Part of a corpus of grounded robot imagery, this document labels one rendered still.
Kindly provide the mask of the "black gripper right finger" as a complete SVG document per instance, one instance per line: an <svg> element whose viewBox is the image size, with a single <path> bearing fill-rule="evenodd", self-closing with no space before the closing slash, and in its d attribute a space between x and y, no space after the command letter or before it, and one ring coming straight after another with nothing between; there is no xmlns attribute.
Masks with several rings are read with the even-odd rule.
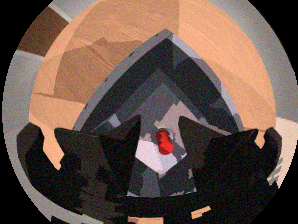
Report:
<svg viewBox="0 0 298 224"><path fill-rule="evenodd" d="M237 148L255 141L259 132L258 129L253 128L250 131L246 129L226 136L185 116L180 116L178 127L180 127L181 139L184 141L182 144L188 155L186 157L192 167L190 169L192 169L196 190L212 186L210 181L216 179Z"/></svg>

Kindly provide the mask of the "red peg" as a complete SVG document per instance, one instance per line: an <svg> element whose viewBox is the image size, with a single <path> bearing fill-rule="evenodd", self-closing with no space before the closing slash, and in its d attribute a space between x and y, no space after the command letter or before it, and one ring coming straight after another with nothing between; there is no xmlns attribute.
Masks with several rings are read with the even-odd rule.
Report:
<svg viewBox="0 0 298 224"><path fill-rule="evenodd" d="M161 155L169 155L173 152L173 144L170 141L169 136L166 135L165 129L161 129L156 133L157 148Z"/></svg>

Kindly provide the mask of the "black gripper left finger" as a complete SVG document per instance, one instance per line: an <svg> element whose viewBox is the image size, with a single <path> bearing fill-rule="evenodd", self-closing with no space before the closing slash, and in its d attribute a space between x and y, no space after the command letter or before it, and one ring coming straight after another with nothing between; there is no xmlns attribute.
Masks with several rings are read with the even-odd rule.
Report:
<svg viewBox="0 0 298 224"><path fill-rule="evenodd" d="M133 161L141 135L141 115L133 116L120 127L114 127L102 135L60 127L56 127L53 135L64 155L67 153L77 159L101 165L120 192L118 194L128 194Z"/></svg>

